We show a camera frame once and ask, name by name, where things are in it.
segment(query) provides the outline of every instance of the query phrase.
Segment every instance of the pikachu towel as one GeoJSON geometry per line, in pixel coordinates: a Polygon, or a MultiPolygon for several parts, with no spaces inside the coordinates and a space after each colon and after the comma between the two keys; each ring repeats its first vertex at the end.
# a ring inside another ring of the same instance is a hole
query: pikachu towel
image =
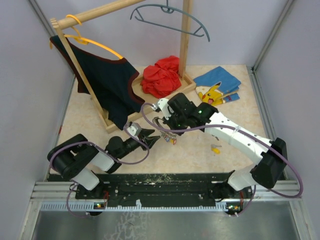
{"type": "Polygon", "coordinates": [[[221,66],[196,77],[194,82],[196,84],[195,91],[202,102],[212,106],[240,98],[237,91],[241,82],[221,66]]]}

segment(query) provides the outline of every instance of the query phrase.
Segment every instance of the wooden rod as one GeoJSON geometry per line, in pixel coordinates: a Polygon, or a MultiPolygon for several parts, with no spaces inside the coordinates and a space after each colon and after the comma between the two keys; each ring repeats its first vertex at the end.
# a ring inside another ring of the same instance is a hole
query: wooden rod
{"type": "MultiPolygon", "coordinates": [[[[131,5],[141,3],[143,1],[145,0],[117,0],[105,5],[90,9],[88,11],[78,13],[74,16],[77,19],[79,19],[81,23],[84,23],[86,21],[129,7],[131,5]]],[[[57,22],[61,30],[70,28],[78,24],[78,22],[71,17],[63,18],[57,22]]]]}
{"type": "MultiPolygon", "coordinates": [[[[182,10],[191,15],[194,5],[194,0],[183,0],[182,10]]],[[[191,17],[182,15],[181,29],[190,32],[191,17]]],[[[179,56],[179,75],[182,79],[185,77],[186,64],[188,56],[189,34],[182,32],[180,39],[180,56],[179,56]]]]}
{"type": "Polygon", "coordinates": [[[96,107],[96,109],[98,110],[98,113],[100,114],[100,117],[102,117],[104,120],[106,119],[106,115],[104,113],[104,110],[102,109],[92,87],[90,86],[90,83],[84,73],[84,71],[82,70],[74,52],[72,51],[71,47],[70,47],[70,44],[68,42],[68,40],[66,39],[64,33],[62,32],[60,26],[58,25],[58,22],[55,18],[52,18],[50,19],[51,23],[52,23],[52,26],[54,28],[54,30],[56,31],[58,37],[60,38],[63,46],[64,46],[64,49],[66,50],[66,52],[68,53],[73,65],[75,66],[76,70],[78,71],[79,75],[81,76],[82,78],[82,81],[84,83],[84,85],[86,86],[86,89],[88,89],[91,97],[92,97],[92,101],[96,107]]]}

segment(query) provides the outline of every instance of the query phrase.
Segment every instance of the teal hanger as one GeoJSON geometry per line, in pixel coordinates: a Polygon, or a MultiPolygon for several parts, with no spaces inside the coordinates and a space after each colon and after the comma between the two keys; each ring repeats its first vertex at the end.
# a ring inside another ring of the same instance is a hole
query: teal hanger
{"type": "Polygon", "coordinates": [[[204,35],[206,35],[206,38],[208,39],[208,42],[210,42],[210,36],[209,36],[209,33],[208,33],[206,27],[198,19],[196,19],[194,16],[192,16],[191,14],[189,14],[189,13],[187,13],[185,11],[182,11],[182,10],[180,10],[178,8],[169,6],[169,0],[166,0],[166,5],[162,5],[162,4],[144,4],[144,5],[136,7],[131,13],[130,20],[132,19],[133,15],[134,15],[134,12],[137,12],[137,14],[139,15],[139,17],[137,17],[137,16],[134,16],[134,17],[135,17],[135,19],[137,19],[140,22],[156,25],[156,26],[159,26],[159,27],[167,28],[167,29],[172,29],[172,30],[175,30],[175,31],[178,31],[178,32],[181,32],[181,33],[185,33],[185,34],[190,34],[192,36],[196,36],[196,37],[199,37],[199,38],[201,38],[204,35]],[[200,27],[197,30],[195,30],[194,32],[190,32],[190,31],[185,31],[185,30],[178,29],[178,28],[175,28],[175,27],[166,26],[166,25],[162,25],[162,24],[159,24],[159,23],[147,21],[142,17],[141,13],[139,12],[139,9],[140,8],[144,8],[144,7],[158,7],[158,8],[160,8],[162,10],[162,12],[164,12],[166,14],[172,14],[174,11],[177,11],[179,13],[182,13],[183,15],[187,15],[188,17],[190,17],[191,19],[196,21],[200,25],[200,27]],[[199,32],[201,29],[203,29],[205,34],[197,34],[197,32],[199,32]]]}

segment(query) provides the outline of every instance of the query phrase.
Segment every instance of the wooden frame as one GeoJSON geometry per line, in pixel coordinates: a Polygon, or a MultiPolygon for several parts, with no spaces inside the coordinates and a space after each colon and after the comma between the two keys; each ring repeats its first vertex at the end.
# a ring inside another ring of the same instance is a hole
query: wooden frame
{"type": "MultiPolygon", "coordinates": [[[[143,2],[144,0],[117,0],[111,3],[108,3],[106,5],[93,8],[88,11],[84,11],[82,13],[76,14],[76,18],[79,19],[81,23],[84,23],[86,21],[101,17],[103,15],[118,11],[120,9],[129,7],[131,5],[143,2]]],[[[193,0],[183,0],[183,11],[191,14],[193,8],[193,0]]],[[[98,114],[106,128],[106,131],[108,133],[111,133],[115,130],[117,130],[117,126],[108,119],[108,111],[103,109],[93,91],[93,89],[90,86],[90,83],[88,82],[88,79],[83,72],[74,52],[72,51],[69,42],[67,41],[63,29],[67,29],[70,27],[73,27],[78,24],[78,22],[70,17],[63,18],[61,20],[56,20],[55,18],[51,19],[52,26],[54,30],[56,31],[58,37],[60,38],[66,52],[68,53],[72,63],[74,64],[76,70],[78,71],[79,75],[81,76],[83,83],[85,84],[86,88],[88,89],[91,99],[93,101],[94,106],[96,107],[98,114]]],[[[184,31],[190,31],[190,25],[191,25],[191,18],[183,15],[182,16],[182,23],[181,23],[181,29],[184,31]]],[[[186,63],[187,63],[187,55],[188,55],[188,44],[189,44],[189,34],[181,33],[181,39],[180,39],[180,54],[179,54],[179,77],[181,81],[181,87],[179,87],[176,91],[171,93],[167,98],[171,98],[176,93],[188,93],[196,88],[196,84],[193,81],[193,79],[186,73],[186,63]]],[[[136,95],[144,99],[147,103],[155,103],[158,99],[155,98],[151,94],[145,94],[142,91],[142,88],[140,86],[140,82],[142,81],[143,76],[140,75],[137,77],[133,83],[132,88],[136,95]]],[[[145,113],[148,114],[152,112],[151,107],[145,108],[145,113]]],[[[139,118],[142,117],[142,114],[139,112],[135,112],[128,116],[128,121],[133,122],[139,118]]]]}

